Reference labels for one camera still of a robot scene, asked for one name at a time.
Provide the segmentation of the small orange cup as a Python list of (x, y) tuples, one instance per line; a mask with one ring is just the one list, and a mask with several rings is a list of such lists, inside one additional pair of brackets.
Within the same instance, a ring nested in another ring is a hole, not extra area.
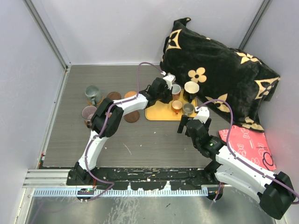
[(175, 112), (175, 114), (178, 114), (183, 107), (183, 103), (180, 100), (174, 100), (171, 104), (171, 109)]

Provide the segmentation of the pink mug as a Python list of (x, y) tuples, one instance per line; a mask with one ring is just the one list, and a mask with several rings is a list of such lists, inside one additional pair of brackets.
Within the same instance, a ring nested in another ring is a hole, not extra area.
[(178, 84), (172, 85), (172, 100), (179, 100), (181, 94), (181, 87)]

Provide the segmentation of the light woven coaster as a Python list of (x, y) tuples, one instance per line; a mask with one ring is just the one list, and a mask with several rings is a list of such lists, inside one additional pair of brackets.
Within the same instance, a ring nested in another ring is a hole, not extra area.
[(133, 97), (137, 94), (137, 92), (135, 91), (129, 91), (124, 95), (124, 98), (129, 98), (129, 97)]

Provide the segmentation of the black cup cream inside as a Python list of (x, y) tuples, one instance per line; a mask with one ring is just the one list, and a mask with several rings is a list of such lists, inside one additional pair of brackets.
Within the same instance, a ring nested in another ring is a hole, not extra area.
[(197, 96), (199, 85), (193, 81), (186, 82), (184, 85), (183, 98), (191, 103)]

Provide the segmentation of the dark brown wooden coaster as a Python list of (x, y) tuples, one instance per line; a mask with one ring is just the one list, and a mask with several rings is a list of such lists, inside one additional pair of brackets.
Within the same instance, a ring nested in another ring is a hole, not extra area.
[(107, 98), (109, 98), (112, 101), (120, 100), (121, 99), (121, 94), (117, 91), (112, 91), (112, 92), (108, 93)]

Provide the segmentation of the grey mug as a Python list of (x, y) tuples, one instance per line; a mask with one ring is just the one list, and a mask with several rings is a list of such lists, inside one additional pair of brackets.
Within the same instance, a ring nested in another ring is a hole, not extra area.
[(100, 98), (103, 96), (100, 89), (95, 85), (90, 85), (85, 90), (86, 98)]

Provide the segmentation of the purple transparent cup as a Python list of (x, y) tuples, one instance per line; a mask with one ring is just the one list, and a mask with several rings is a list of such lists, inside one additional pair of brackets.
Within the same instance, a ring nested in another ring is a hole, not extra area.
[(88, 123), (90, 123), (92, 116), (94, 115), (94, 113), (97, 111), (97, 107), (93, 106), (93, 105), (89, 105), (86, 106), (82, 112), (82, 118), (84, 119), (85, 124), (87, 125)]

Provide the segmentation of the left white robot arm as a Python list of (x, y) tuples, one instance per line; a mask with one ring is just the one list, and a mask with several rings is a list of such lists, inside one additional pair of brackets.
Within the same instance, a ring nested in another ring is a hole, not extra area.
[(163, 78), (157, 77), (145, 90), (131, 97), (114, 101), (109, 98), (103, 100), (91, 118), (91, 134), (87, 146), (74, 166), (79, 182), (88, 185), (93, 181), (92, 170), (96, 167), (97, 158), (108, 138), (116, 133), (122, 118), (131, 112), (149, 108), (157, 101), (169, 103), (172, 100), (175, 80), (172, 74)]

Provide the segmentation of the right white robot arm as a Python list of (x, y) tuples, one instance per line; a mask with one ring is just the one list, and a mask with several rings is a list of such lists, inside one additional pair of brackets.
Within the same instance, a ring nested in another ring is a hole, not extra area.
[(229, 184), (257, 201), (270, 217), (280, 220), (298, 194), (294, 191), (290, 177), (266, 170), (238, 154), (220, 138), (208, 133), (211, 119), (206, 107), (200, 108), (196, 117), (182, 115), (178, 133), (192, 139), (195, 149), (212, 161), (205, 167), (205, 179), (211, 184), (218, 181)]

